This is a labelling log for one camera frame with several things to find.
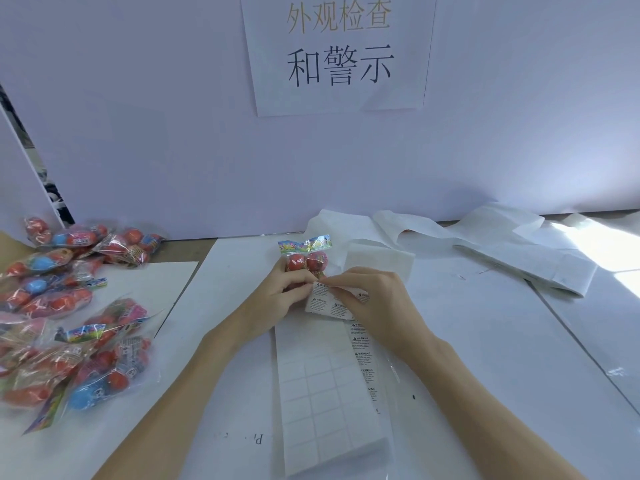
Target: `person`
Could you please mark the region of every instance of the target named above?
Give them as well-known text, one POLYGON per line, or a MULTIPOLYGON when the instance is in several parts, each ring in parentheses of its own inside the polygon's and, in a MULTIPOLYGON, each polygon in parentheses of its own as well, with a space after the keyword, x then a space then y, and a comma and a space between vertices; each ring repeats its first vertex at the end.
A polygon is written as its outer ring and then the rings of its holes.
MULTIPOLYGON (((279 260, 251 295, 202 339, 166 393, 102 466, 94 480, 176 479, 203 411, 224 368, 240 348, 270 330, 316 277, 285 272, 279 260), (301 287, 284 291, 295 283, 301 287)), ((394 273, 356 267, 323 278, 371 336, 402 359, 427 387, 478 471, 490 480, 577 480, 567 460, 502 405, 443 339, 427 327, 394 273), (367 291, 363 304, 347 290, 367 291)))

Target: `white paper sign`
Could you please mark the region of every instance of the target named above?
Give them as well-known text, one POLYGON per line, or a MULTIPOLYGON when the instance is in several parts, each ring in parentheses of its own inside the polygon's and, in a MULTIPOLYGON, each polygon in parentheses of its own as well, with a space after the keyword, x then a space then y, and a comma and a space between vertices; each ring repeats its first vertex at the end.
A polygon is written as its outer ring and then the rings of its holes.
POLYGON ((433 0, 242 0, 258 116, 418 108, 433 0))

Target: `person's left hand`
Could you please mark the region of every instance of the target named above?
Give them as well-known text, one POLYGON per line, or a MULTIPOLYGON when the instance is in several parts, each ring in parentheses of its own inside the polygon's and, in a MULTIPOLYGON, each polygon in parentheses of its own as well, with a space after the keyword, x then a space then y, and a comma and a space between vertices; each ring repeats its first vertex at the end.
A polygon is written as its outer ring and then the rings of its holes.
POLYGON ((227 320, 238 325, 243 344, 270 330, 284 318, 290 306, 311 293, 316 277, 306 269, 285 271, 286 268, 287 260, 279 259, 258 288, 228 316, 227 320), (295 283, 306 284, 284 291, 295 283))

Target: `chinese character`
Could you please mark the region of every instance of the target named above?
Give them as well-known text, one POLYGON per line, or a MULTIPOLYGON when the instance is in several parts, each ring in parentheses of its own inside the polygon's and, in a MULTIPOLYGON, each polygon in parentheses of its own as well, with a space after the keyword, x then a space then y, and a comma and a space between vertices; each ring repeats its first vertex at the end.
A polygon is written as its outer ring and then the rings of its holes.
POLYGON ((364 9, 358 4, 357 0, 353 0, 350 7, 347 5, 347 0, 343 0, 342 15, 339 22, 342 24, 342 31, 362 30, 363 27, 360 26, 360 19, 362 18, 363 12, 364 9))
POLYGON ((291 71, 291 75, 289 76, 289 80, 291 80, 291 78, 293 77, 293 74, 296 75, 296 87, 300 87, 300 72, 302 72, 303 74, 307 74, 307 84, 309 84, 309 82, 311 82, 311 79, 315 79, 316 82, 320 82, 320 74, 318 71, 318 53, 315 52, 313 54, 308 54, 305 52, 305 58, 304 59, 300 59, 298 60, 298 54, 300 52, 304 52, 303 49, 299 48, 298 50, 296 50, 295 52, 292 52, 290 54, 287 54, 287 56, 293 55, 293 60, 289 61, 289 64, 293 64, 293 71, 291 71), (309 57, 315 57, 316 58, 316 75, 315 76, 311 76, 311 72, 309 72, 309 57), (302 68, 302 64, 304 63, 307 71, 305 71, 302 68))
POLYGON ((387 2, 378 0, 375 3, 369 3, 369 5, 373 5, 373 8, 367 14, 367 16, 371 15, 371 26, 367 27, 368 29, 388 29, 389 28, 389 25, 387 24, 387 14, 391 10, 389 10, 389 8, 385 6, 388 3, 391 3, 391 0, 387 2))
POLYGON ((289 31, 289 33, 292 33, 293 29, 296 28, 296 25, 298 24, 298 17, 302 15, 301 17, 301 25, 302 25, 302 33, 305 32, 305 17, 307 17, 308 21, 311 21, 311 17, 309 15, 307 15, 305 13, 305 6, 302 2, 300 2, 300 8, 294 8, 293 7, 293 3, 291 4, 291 7, 289 8, 289 17, 287 18, 287 23, 290 20, 293 20, 293 26, 291 27, 291 30, 289 31))
POLYGON ((334 26, 335 23, 335 2, 327 2, 322 3, 321 5, 314 5, 314 8, 317 8, 316 11, 316 24, 314 26, 314 30, 316 27, 320 25, 324 27, 321 32, 324 32, 327 27, 329 27, 330 31, 338 30, 338 25, 334 26))
POLYGON ((329 46, 329 50, 324 51, 327 56, 324 58, 324 62, 331 72, 331 85, 334 84, 347 84, 351 85, 351 69, 356 67, 356 62, 353 58, 353 54, 357 52, 356 49, 349 49, 347 45, 345 48, 336 46, 329 46))
MULTIPOLYGON (((379 49, 379 48, 391 48, 391 46, 389 44, 387 44, 385 47, 365 47, 364 50, 375 50, 375 49, 379 49)), ((362 60, 363 61, 375 61, 376 62, 376 76, 373 79, 370 79, 373 81, 373 83, 375 84, 378 81, 378 66, 380 64, 382 64, 382 67, 385 68, 385 71, 387 71, 387 77, 391 77, 391 72, 389 72, 389 69, 387 68, 387 66, 384 63, 381 63, 380 60, 382 59, 393 59, 394 56, 393 55, 389 55, 388 57, 363 57, 362 60)), ((367 67, 367 70, 364 71, 364 74, 362 74, 362 77, 360 78, 360 80, 364 79, 364 76, 367 75, 367 72, 369 72, 369 69, 371 69, 373 66, 371 64, 369 64, 369 67, 367 67)))

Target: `hand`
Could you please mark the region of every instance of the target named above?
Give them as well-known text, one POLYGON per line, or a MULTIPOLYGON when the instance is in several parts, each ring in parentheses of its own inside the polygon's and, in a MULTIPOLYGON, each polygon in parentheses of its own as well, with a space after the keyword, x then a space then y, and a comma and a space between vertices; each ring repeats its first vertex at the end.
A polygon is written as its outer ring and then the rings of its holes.
POLYGON ((331 288, 371 336, 405 362, 417 349, 424 347, 425 342, 435 338, 396 273, 352 267, 338 276, 323 278, 321 282, 369 293, 369 301, 361 303, 349 291, 331 288))
POLYGON ((290 306, 311 293, 316 277, 306 269, 285 272, 286 267, 287 260, 279 259, 258 288, 226 319, 237 326, 241 345, 270 330, 284 318, 290 306), (296 283, 306 284, 284 291, 296 283))

